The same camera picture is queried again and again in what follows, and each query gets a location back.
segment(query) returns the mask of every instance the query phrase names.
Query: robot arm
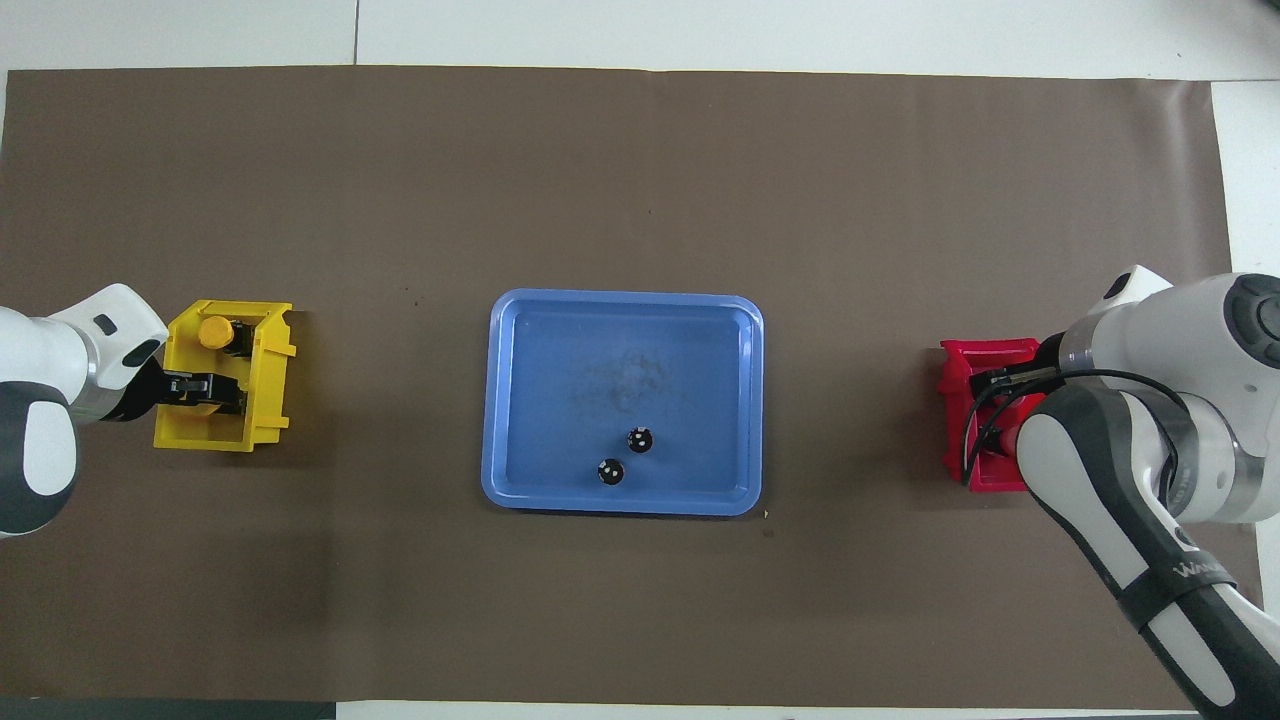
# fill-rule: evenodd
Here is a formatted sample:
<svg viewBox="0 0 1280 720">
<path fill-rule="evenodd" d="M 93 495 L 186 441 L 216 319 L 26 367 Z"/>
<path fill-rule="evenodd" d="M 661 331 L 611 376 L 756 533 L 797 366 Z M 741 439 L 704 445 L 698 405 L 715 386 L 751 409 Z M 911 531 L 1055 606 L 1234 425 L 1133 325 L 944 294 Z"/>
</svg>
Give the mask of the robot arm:
<svg viewBox="0 0 1280 720">
<path fill-rule="evenodd" d="M 1179 525 L 1258 520 L 1280 505 L 1280 460 L 1268 462 L 1280 447 L 1277 304 L 1280 281 L 1266 275 L 1169 288 L 1134 268 L 1065 333 L 1057 369 L 1138 373 L 1185 409 L 1129 380 L 1070 379 L 1016 438 L 1036 500 L 1210 719 L 1280 714 L 1280 624 Z"/>
<path fill-rule="evenodd" d="M 73 421 L 108 416 L 168 337 L 123 284 L 49 318 L 0 307 L 0 537 L 61 510 L 76 478 Z"/>
</svg>

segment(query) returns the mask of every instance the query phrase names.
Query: black velcro strap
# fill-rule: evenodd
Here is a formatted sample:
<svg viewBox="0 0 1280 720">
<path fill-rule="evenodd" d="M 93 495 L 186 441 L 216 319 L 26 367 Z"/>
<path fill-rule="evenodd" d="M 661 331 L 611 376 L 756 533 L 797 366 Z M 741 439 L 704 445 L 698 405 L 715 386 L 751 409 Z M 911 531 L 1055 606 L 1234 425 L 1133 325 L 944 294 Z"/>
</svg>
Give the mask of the black velcro strap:
<svg viewBox="0 0 1280 720">
<path fill-rule="evenodd" d="M 1147 626 L 1156 615 L 1179 597 L 1204 585 L 1226 583 L 1235 578 L 1212 555 L 1203 550 L 1183 552 L 1161 560 L 1120 591 L 1120 610 L 1137 629 Z"/>
</svg>

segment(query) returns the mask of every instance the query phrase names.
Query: black cable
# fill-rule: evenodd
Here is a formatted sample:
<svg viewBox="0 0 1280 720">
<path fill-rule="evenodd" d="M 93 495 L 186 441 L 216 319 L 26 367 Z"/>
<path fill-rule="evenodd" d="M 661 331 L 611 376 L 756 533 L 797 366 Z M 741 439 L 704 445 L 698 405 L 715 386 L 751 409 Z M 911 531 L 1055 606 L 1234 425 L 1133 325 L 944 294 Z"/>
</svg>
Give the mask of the black cable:
<svg viewBox="0 0 1280 720">
<path fill-rule="evenodd" d="M 984 404 L 984 402 L 987 402 L 987 400 L 989 400 L 991 395 L 995 392 L 995 389 L 997 387 L 997 386 L 989 386 L 986 389 L 983 389 L 980 393 L 978 393 L 978 397 L 974 398 L 973 406 L 969 407 L 969 418 L 965 420 L 965 425 L 964 425 L 964 441 L 960 443 L 960 482 L 961 482 L 961 484 L 964 484 L 965 487 L 969 487 L 969 480 L 972 479 L 972 475 L 973 475 L 973 465 L 978 460 L 978 454 L 982 452 L 982 447 L 983 447 L 983 445 L 986 445 L 987 437 L 991 434 L 991 430 L 995 429 L 995 427 L 996 427 L 996 419 L 1000 418 L 1000 415 L 1010 405 L 1012 405 L 1015 400 L 1018 400 L 1020 397 L 1025 397 L 1028 395 L 1032 395 L 1033 392 L 1037 392 L 1038 389 L 1041 389 L 1043 387 L 1047 387 L 1050 384 L 1053 384 L 1053 383 L 1057 383 L 1057 382 L 1061 382 L 1061 380 L 1066 380 L 1066 379 L 1071 379 L 1071 378 L 1089 378 L 1089 377 L 1117 378 L 1117 379 L 1123 379 L 1123 380 L 1130 380 L 1130 382 L 1135 382 L 1135 383 L 1139 383 L 1139 384 L 1144 384 L 1144 386 L 1147 386 L 1147 387 L 1149 387 L 1149 388 L 1160 392 L 1161 395 L 1169 397 L 1169 400 L 1171 400 L 1174 402 L 1174 405 L 1176 405 L 1184 413 L 1188 411 L 1187 410 L 1187 401 L 1184 401 L 1176 392 L 1174 392 L 1172 388 L 1170 388 L 1169 386 L 1161 383 L 1160 380 L 1155 380 L 1152 378 L 1148 378 L 1147 375 L 1139 375 L 1138 373 L 1129 373 L 1126 370 L 1098 370 L 1098 369 L 1096 369 L 1096 370 L 1066 370 L 1064 373 L 1057 373 L 1057 374 L 1055 374 L 1052 377 L 1048 377 L 1048 378 L 1042 378 L 1042 379 L 1038 379 L 1038 380 L 1032 380 L 1032 382 L 1016 386 L 1015 389 L 1005 400 L 1005 402 L 1001 404 L 998 407 L 996 407 L 996 411 L 992 413 L 991 416 L 987 418 L 987 421 L 983 423 L 982 428 L 978 429 L 978 437 L 974 438 L 973 447 L 970 448 L 969 447 L 969 424 L 973 423 L 973 418 L 978 414 L 978 409 L 982 406 L 982 404 Z M 1160 429 L 1161 439 L 1164 439 L 1165 445 L 1169 446 L 1169 461 L 1166 462 L 1165 468 L 1162 469 L 1161 475 L 1162 475 L 1162 478 L 1172 478 L 1178 473 L 1178 448 L 1174 447 L 1172 438 L 1169 437 L 1169 433 L 1165 430 L 1165 427 L 1161 425 L 1160 421 L 1155 419 L 1155 416 L 1152 416 L 1152 420 L 1156 423 L 1156 428 Z"/>
</svg>

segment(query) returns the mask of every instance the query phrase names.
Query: blue tray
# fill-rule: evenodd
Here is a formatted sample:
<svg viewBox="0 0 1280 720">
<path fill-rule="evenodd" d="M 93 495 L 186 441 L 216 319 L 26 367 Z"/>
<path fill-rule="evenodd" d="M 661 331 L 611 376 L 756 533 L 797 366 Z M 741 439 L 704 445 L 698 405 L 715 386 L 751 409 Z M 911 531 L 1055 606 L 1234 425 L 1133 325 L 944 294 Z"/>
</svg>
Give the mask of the blue tray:
<svg viewBox="0 0 1280 720">
<path fill-rule="evenodd" d="M 489 327 L 481 484 L 503 507 L 741 515 L 760 497 L 763 407 L 749 300 L 513 290 Z M 627 447 L 637 427 L 649 452 Z"/>
</svg>

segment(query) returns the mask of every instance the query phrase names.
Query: yellow plastic container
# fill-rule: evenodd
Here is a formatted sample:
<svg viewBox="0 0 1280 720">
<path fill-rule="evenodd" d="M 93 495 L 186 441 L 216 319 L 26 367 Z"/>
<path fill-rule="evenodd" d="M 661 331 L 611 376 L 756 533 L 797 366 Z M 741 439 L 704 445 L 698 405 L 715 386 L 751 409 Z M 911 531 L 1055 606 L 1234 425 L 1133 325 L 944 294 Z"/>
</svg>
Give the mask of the yellow plastic container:
<svg viewBox="0 0 1280 720">
<path fill-rule="evenodd" d="M 251 452 L 257 443 L 280 442 L 280 430 L 289 427 L 283 414 L 284 370 L 298 351 L 289 345 L 289 325 L 284 323 L 284 313 L 292 309 L 289 302 L 200 300 L 169 323 L 165 370 L 236 378 L 247 398 L 243 415 L 214 413 L 212 406 L 157 406 L 156 447 Z M 206 347 L 201 327 L 209 318 L 252 325 L 252 355 L 234 357 Z M 205 342 L 210 340 L 210 328 L 218 324 L 221 320 L 205 327 Z"/>
</svg>

